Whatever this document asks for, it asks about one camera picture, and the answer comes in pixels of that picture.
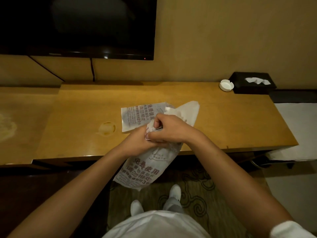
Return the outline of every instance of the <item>wooden desk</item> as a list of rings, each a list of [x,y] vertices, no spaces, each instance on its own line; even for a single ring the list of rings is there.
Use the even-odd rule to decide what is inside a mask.
[[[0,167],[45,169],[32,161],[58,90],[0,87]]]
[[[128,135],[121,132],[120,108],[165,101],[178,107],[192,100],[200,104],[195,127],[225,152],[298,144],[268,95],[227,93],[214,82],[63,84],[37,159],[55,165],[61,161],[95,160],[94,156],[104,155]],[[115,132],[98,134],[100,125],[107,122],[115,125]],[[180,154],[192,151],[183,145]]]

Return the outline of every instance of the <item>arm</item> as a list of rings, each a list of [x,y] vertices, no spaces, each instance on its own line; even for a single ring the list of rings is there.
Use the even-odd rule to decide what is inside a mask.
[[[207,136],[173,115],[158,114],[154,125],[160,132],[150,140],[186,143],[204,166],[228,205],[242,224],[256,237],[269,237],[276,225],[293,220],[287,210],[247,172],[219,149]]]
[[[129,156],[163,145],[145,140],[145,128],[133,130],[121,144],[33,211],[8,237],[69,237]]]

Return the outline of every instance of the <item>foot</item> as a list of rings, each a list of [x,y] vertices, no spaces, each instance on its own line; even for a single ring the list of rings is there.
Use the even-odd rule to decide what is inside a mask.
[[[138,201],[138,200],[132,201],[131,207],[130,207],[130,212],[131,212],[131,216],[136,216],[136,215],[144,212],[144,209],[143,209],[140,201]]]
[[[180,201],[180,198],[182,197],[182,191],[180,189],[179,185],[173,185],[171,190],[170,190],[170,196],[169,197],[174,197],[178,201]]]

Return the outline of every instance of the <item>black tissue box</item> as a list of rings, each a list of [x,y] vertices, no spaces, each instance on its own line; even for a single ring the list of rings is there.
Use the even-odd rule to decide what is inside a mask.
[[[271,84],[256,84],[255,82],[245,80],[245,78],[253,77],[266,79]],[[233,91],[235,94],[268,94],[270,91],[276,89],[276,85],[268,73],[234,72],[229,80],[234,84]]]

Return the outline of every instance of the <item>tv screen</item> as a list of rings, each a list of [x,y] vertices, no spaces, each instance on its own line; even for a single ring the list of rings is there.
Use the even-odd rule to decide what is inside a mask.
[[[1,0],[0,54],[153,60],[157,0]]]

